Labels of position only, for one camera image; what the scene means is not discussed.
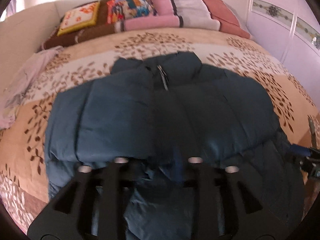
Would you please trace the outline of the dark blue puffer jacket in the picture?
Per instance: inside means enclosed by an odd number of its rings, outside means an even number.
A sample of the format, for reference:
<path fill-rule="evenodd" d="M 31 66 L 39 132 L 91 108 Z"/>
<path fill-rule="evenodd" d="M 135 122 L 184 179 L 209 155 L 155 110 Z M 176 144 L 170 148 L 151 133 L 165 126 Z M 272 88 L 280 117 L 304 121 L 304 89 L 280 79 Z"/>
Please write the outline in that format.
<path fill-rule="evenodd" d="M 128 239 L 190 239 L 195 189 L 183 187 L 187 160 L 212 171 L 239 168 L 248 207 L 295 228 L 303 180 L 286 159 L 290 143 L 266 89 L 250 77 L 204 64 L 194 54 L 118 59 L 111 74 L 59 93 L 46 129 L 48 195 L 80 165 L 137 163 L 125 204 Z"/>

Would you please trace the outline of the beige leaf-pattern bed blanket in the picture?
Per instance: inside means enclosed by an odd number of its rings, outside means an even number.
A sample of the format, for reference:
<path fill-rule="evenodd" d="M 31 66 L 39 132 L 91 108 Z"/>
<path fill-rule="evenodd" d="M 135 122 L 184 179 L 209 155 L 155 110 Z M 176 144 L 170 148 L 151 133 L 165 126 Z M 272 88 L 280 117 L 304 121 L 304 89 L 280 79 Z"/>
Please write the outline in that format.
<path fill-rule="evenodd" d="M 144 60 L 179 51 L 192 51 L 203 63 L 258 81 L 288 140 L 310 146 L 308 117 L 319 118 L 315 98 L 254 41 L 217 31 L 170 28 L 95 38 L 54 57 L 27 91 L 13 125 L 1 130 L 1 200 L 22 231 L 48 202 L 43 144 L 56 94 L 108 75 L 120 57 Z"/>

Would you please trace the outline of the lilac floral cloth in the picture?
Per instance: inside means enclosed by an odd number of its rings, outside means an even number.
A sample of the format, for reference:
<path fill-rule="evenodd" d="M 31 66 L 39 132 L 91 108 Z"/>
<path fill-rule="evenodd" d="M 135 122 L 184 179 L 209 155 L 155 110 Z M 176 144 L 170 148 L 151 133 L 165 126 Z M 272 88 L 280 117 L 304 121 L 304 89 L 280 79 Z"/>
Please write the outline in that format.
<path fill-rule="evenodd" d="M 1 94 L 1 129 L 12 126 L 16 120 L 17 109 L 29 87 L 35 82 L 46 65 L 63 50 L 62 46 L 43 50 L 33 54 L 22 65 L 10 85 Z"/>

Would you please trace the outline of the terracotta red pillow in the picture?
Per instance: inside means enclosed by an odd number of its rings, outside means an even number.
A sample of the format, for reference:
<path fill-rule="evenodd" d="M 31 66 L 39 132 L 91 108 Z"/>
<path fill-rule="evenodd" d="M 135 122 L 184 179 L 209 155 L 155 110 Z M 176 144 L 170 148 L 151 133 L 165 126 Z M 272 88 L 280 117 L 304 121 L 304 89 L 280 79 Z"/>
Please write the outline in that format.
<path fill-rule="evenodd" d="M 223 0 L 203 0 L 212 19 L 220 22 L 220 31 L 251 40 L 252 34 L 248 31 L 244 21 L 236 11 Z"/>

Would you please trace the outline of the beige bed side board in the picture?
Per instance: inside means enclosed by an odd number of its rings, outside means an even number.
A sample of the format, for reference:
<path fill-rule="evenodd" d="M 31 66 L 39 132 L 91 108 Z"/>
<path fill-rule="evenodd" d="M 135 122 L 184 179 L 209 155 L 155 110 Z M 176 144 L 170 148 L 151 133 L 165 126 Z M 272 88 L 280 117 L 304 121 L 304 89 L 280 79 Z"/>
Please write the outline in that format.
<path fill-rule="evenodd" d="M 21 66 L 38 51 L 59 22 L 54 2 L 30 7 L 1 22 L 1 91 L 8 87 Z"/>

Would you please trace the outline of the pink white striped folded blanket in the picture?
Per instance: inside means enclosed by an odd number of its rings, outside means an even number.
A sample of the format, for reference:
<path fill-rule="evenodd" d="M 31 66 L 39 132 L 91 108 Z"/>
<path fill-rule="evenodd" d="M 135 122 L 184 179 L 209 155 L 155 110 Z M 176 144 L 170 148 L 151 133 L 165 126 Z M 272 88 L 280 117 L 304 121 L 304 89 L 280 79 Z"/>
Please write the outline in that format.
<path fill-rule="evenodd" d="M 221 23 L 214 20 L 203 0 L 152 0 L 155 16 L 121 20 L 114 24 L 116 33 L 155 28 L 195 28 L 219 31 Z"/>

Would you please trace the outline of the brown striped blanket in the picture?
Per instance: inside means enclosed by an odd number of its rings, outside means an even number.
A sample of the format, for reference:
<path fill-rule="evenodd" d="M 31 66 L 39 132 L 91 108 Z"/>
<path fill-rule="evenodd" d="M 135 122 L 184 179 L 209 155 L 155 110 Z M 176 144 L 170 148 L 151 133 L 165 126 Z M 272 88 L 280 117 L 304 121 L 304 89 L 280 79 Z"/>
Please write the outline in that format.
<path fill-rule="evenodd" d="M 50 36 L 42 42 L 42 44 L 39 47 L 39 51 L 53 48 L 56 46 L 70 47 L 81 42 L 114 34 L 114 25 L 107 23 L 108 1 L 110 0 L 100 0 L 97 23 L 95 26 L 85 27 L 81 30 L 57 36 L 57 32 L 60 27 L 60 25 L 58 24 L 53 30 L 53 32 L 50 34 Z"/>

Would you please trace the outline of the yellow embroidered cushion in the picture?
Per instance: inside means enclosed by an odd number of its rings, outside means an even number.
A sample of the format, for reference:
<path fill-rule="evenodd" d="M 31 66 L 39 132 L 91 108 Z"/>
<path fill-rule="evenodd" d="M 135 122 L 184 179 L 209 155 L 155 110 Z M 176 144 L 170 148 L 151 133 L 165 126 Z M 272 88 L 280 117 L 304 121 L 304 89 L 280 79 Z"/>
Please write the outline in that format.
<path fill-rule="evenodd" d="M 57 36 L 95 26 L 97 23 L 99 7 L 100 2 L 97 1 L 66 12 L 60 24 Z"/>

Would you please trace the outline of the colourful cartoon cushion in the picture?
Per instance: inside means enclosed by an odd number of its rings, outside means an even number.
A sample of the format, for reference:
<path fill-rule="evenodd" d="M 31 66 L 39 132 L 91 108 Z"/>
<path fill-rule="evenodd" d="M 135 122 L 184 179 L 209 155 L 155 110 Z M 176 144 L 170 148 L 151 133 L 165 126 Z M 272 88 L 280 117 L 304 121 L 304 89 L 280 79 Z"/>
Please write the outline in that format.
<path fill-rule="evenodd" d="M 153 0 L 110 0 L 107 2 L 107 6 L 108 24 L 157 15 Z"/>

